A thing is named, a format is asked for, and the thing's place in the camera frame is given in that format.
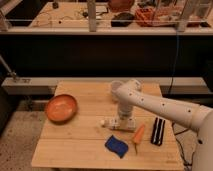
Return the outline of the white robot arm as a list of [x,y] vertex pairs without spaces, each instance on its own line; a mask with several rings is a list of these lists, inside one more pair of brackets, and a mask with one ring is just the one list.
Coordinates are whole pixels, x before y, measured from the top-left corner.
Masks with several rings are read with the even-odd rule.
[[145,94],[141,88],[135,79],[111,84],[111,92],[118,99],[118,115],[129,117],[137,106],[196,132],[192,171],[213,171],[213,108]]

